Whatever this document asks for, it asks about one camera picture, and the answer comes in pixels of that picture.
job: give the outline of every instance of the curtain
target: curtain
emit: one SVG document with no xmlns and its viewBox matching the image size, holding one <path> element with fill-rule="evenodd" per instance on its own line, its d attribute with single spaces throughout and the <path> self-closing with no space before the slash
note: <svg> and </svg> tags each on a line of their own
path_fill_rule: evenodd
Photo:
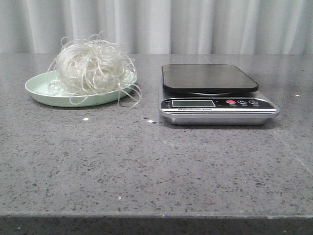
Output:
<svg viewBox="0 0 313 235">
<path fill-rule="evenodd" d="M 138 54 L 313 53 L 312 0 L 0 0 L 0 52 L 102 39 Z"/>
</svg>

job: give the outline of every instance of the countertop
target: countertop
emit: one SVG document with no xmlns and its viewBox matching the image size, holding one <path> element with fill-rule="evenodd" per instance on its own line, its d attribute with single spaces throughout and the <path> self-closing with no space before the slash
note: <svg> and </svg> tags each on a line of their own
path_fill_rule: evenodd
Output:
<svg viewBox="0 0 313 235">
<path fill-rule="evenodd" d="M 313 218 L 313 55 L 132 55 L 142 101 L 130 110 L 128 98 L 36 102 L 25 82 L 55 56 L 0 54 L 1 218 Z M 235 65 L 280 115 L 169 124 L 158 111 L 166 64 Z"/>
</svg>

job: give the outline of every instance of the green dish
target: green dish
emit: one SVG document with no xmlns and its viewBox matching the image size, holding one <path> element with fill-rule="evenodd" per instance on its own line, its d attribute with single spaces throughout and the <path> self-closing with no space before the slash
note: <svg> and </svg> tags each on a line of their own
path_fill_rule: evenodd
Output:
<svg viewBox="0 0 313 235">
<path fill-rule="evenodd" d="M 80 95 L 80 96 L 63 96 L 63 95 L 51 95 L 48 92 L 48 79 L 54 79 L 56 77 L 55 71 L 45 72 L 39 74 L 31 79 L 29 79 L 26 84 L 25 88 L 29 91 L 30 95 L 38 102 L 42 104 L 47 104 L 51 106 L 57 107 L 88 107 L 100 104 L 106 104 L 119 98 L 123 98 L 126 96 L 124 92 L 120 91 L 112 91 L 106 94 L 91 94 L 91 95 Z M 123 90 L 126 93 L 130 93 L 132 91 L 132 87 L 136 82 L 137 77 L 133 72 L 129 72 L 124 79 L 125 82 L 129 83 L 129 86 L 124 88 Z M 80 104 L 72 104 L 70 103 L 70 98 L 72 103 L 79 103 L 84 100 Z"/>
</svg>

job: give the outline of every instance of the digital display screen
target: digital display screen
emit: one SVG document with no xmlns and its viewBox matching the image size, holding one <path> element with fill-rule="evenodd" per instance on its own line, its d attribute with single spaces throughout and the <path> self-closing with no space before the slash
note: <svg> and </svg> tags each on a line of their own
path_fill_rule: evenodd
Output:
<svg viewBox="0 0 313 235">
<path fill-rule="evenodd" d="M 173 107 L 215 107 L 212 100 L 172 100 Z"/>
</svg>

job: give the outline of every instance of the kitchen scale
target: kitchen scale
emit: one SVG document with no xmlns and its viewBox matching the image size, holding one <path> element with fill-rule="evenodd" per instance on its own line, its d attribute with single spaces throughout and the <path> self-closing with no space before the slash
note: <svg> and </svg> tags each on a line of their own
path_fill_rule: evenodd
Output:
<svg viewBox="0 0 313 235">
<path fill-rule="evenodd" d="M 159 109 L 178 125 L 260 125 L 279 114 L 255 81 L 224 64 L 164 65 Z"/>
</svg>

